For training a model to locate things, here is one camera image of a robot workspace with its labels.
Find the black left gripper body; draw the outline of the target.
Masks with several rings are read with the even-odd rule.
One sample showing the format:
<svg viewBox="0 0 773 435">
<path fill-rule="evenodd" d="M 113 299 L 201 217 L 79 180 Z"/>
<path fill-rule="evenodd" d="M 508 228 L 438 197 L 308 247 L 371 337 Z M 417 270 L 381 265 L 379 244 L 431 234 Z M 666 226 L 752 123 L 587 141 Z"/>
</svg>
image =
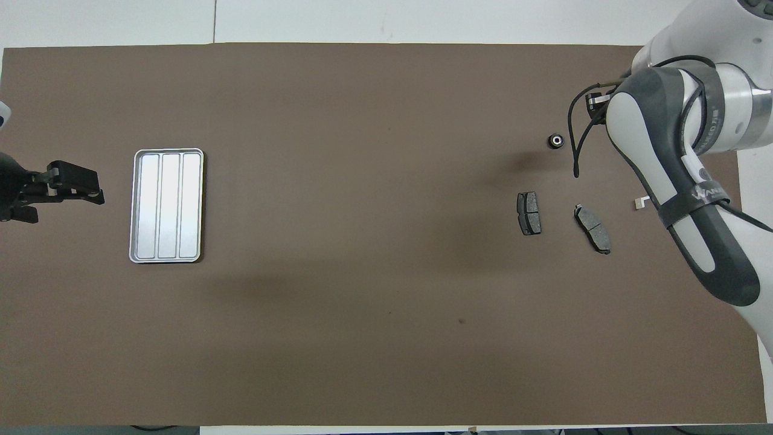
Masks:
<svg viewBox="0 0 773 435">
<path fill-rule="evenodd" d="M 1 152 L 1 209 L 10 208 L 28 185 L 41 184 L 42 172 L 25 170 L 15 159 Z"/>
</svg>

